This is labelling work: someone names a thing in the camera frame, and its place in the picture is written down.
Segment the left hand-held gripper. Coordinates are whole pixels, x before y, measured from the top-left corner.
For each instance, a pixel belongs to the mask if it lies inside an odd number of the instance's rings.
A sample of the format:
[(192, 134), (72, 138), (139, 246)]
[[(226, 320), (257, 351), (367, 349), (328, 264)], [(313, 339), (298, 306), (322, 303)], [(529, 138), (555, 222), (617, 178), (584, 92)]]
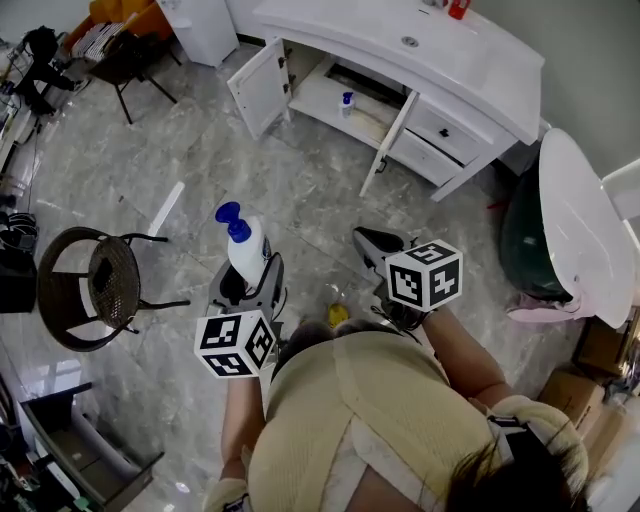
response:
[(219, 277), (219, 286), (209, 288), (206, 314), (196, 322), (193, 352), (216, 378), (257, 377), (279, 355), (284, 261), (279, 252), (271, 256), (248, 299), (245, 280), (230, 263)]

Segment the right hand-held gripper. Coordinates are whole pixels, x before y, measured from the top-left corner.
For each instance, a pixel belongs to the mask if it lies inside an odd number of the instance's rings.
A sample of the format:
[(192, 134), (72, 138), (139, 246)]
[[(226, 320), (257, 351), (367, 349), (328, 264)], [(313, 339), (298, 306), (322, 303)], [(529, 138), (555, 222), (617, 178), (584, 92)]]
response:
[(462, 293), (463, 254), (442, 240), (404, 250), (393, 233), (356, 227), (355, 249), (365, 266), (384, 272), (381, 309), (394, 326), (420, 326)]

